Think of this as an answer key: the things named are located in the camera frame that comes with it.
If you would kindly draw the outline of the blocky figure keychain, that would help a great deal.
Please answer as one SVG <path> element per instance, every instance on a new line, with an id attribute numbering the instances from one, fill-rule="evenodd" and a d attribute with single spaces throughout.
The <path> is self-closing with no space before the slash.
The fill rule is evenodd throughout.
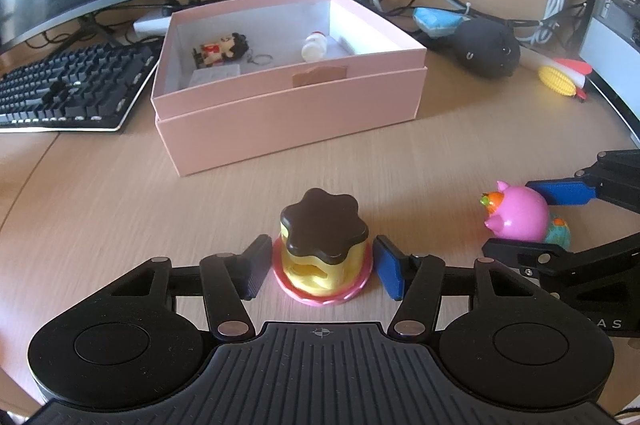
<path id="1" fill-rule="evenodd" d="M 270 54 L 256 54 L 245 35 L 231 33 L 213 41 L 200 44 L 192 50 L 194 64 L 197 68 L 213 67 L 228 63 L 247 63 L 263 66 L 273 61 Z"/>

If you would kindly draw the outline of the black keyboard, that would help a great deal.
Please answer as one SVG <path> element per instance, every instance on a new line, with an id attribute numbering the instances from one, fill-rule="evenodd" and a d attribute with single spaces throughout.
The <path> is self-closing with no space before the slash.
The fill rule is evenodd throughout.
<path id="1" fill-rule="evenodd" d="M 96 44 L 2 74 L 1 130 L 119 130 L 153 76 L 161 48 L 158 39 Z"/>

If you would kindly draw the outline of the pudding cake toy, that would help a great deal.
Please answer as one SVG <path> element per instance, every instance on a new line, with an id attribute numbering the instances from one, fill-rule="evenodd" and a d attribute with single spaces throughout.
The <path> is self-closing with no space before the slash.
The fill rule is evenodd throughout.
<path id="1" fill-rule="evenodd" d="M 326 307 L 357 296 L 373 255 L 356 198 L 312 188 L 283 208 L 272 267 L 283 292 L 303 305 Z"/>

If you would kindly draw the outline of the pink cardboard box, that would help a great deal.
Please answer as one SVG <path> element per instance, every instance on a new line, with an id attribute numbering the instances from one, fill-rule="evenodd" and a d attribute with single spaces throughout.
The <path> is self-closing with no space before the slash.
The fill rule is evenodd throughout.
<path id="1" fill-rule="evenodd" d="M 305 39 L 328 40 L 304 62 Z M 192 50 L 246 36 L 270 64 L 197 68 Z M 426 50 L 354 0 L 229 0 L 172 16 L 152 89 L 155 126 L 181 177 L 418 114 Z"/>

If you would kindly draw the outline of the small white bottle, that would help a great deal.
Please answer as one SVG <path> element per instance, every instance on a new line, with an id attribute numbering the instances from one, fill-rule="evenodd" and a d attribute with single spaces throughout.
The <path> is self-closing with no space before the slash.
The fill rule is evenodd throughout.
<path id="1" fill-rule="evenodd" d="M 328 40 L 321 32 L 311 33 L 304 41 L 300 49 L 300 55 L 304 62 L 314 63 L 324 59 L 328 51 Z"/>

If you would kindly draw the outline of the pink pig toy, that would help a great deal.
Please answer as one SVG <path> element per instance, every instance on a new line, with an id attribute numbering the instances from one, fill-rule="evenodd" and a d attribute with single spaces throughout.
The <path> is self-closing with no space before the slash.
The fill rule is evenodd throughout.
<path id="1" fill-rule="evenodd" d="M 524 185 L 497 182 L 497 190 L 484 193 L 485 227 L 497 239 L 570 247 L 570 227 L 554 215 L 541 194 Z"/>

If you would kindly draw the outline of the red white foam rocket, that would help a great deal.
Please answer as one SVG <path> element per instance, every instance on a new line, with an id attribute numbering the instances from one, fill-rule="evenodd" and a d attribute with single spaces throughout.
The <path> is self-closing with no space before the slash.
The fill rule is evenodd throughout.
<path id="1" fill-rule="evenodd" d="M 588 63 L 572 59 L 551 59 L 537 51 L 521 47 L 520 64 L 522 67 L 533 70 L 536 74 L 538 72 L 538 68 L 545 65 L 552 66 L 557 70 L 560 70 L 570 78 L 577 87 L 577 96 L 573 96 L 573 98 L 577 98 L 580 101 L 585 101 L 585 99 L 587 99 L 585 92 L 586 81 L 587 77 L 592 73 L 592 67 Z"/>

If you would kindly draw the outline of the black plush toy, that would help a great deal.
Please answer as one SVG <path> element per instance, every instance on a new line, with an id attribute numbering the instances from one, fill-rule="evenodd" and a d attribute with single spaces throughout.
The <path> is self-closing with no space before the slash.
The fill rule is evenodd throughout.
<path id="1" fill-rule="evenodd" d="M 481 78 L 509 77 L 520 65 L 521 46 L 512 30 L 487 18 L 463 21 L 454 31 L 432 41 Z"/>

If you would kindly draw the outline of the white power strip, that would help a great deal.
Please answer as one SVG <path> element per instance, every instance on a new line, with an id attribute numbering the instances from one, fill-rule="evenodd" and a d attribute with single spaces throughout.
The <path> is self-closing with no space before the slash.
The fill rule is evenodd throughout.
<path id="1" fill-rule="evenodd" d="M 149 36 L 165 36 L 171 16 L 148 14 L 134 22 L 134 32 L 139 38 Z"/>

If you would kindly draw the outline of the yellow corn toy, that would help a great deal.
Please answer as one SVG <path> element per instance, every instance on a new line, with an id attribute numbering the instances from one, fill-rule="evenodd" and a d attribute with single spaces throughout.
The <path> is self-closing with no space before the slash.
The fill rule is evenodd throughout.
<path id="1" fill-rule="evenodd" d="M 541 66 L 538 68 L 539 80 L 550 90 L 560 96 L 577 96 L 577 87 L 564 73 L 552 66 Z"/>

